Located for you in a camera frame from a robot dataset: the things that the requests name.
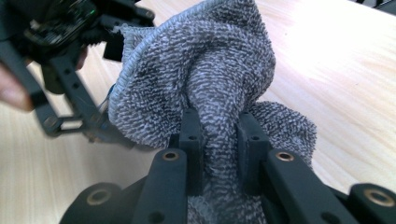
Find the gray towel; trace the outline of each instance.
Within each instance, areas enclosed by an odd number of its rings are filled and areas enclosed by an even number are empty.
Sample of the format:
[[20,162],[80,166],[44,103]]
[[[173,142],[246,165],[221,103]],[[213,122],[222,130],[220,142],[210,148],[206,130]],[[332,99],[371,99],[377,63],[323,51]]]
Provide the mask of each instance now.
[[189,223],[265,223],[260,198],[237,185],[239,113],[249,110],[275,149],[295,151],[308,165],[316,127],[283,105],[256,103],[276,60],[254,0],[207,0],[158,28],[120,30],[124,66],[110,95],[110,120],[139,144],[167,147],[183,110],[196,108],[205,189],[189,198]]

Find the finger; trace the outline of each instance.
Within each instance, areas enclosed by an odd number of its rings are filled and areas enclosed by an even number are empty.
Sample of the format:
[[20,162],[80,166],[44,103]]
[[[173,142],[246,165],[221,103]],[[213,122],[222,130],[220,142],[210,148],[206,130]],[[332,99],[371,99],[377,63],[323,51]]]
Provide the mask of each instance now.
[[0,63],[0,101],[25,111],[33,110],[29,94],[9,70]]

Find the human hand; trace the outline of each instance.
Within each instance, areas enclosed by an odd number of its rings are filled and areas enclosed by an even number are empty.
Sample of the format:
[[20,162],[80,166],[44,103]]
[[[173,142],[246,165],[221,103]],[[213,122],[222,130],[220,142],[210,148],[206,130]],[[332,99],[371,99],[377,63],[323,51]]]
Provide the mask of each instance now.
[[[84,65],[87,54],[88,50],[85,48],[80,54],[77,70]],[[0,63],[0,101],[24,111],[34,109],[26,89],[2,63]]]

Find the cloth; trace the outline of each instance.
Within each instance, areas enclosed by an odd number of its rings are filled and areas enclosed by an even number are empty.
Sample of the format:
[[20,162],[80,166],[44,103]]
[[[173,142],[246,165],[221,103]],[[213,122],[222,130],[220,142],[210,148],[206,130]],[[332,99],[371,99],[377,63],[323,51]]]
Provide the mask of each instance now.
[[183,111],[197,109],[204,139],[205,189],[189,197],[189,223],[265,223],[259,197],[238,186],[235,123],[250,111],[275,149],[310,165],[316,127],[283,105],[257,103],[276,59],[254,0],[207,0],[158,28],[121,26],[123,69],[109,118],[142,145],[167,147]]

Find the table surface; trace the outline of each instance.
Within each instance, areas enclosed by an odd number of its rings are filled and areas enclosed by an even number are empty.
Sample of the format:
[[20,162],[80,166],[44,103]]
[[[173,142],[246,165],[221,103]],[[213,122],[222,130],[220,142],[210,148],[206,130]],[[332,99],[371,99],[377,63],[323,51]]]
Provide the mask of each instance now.
[[[198,2],[140,4],[155,11],[159,25]],[[261,100],[317,124],[316,174],[343,192],[358,182],[396,191],[396,17],[346,0],[257,4],[276,53],[276,76]],[[90,49],[80,71],[98,104],[121,70],[120,63],[102,61],[103,49]],[[62,97],[51,99],[67,111]],[[78,134],[50,139],[34,113],[4,105],[0,130],[0,223],[57,223],[88,186],[126,187],[144,176],[155,153],[89,144]]]

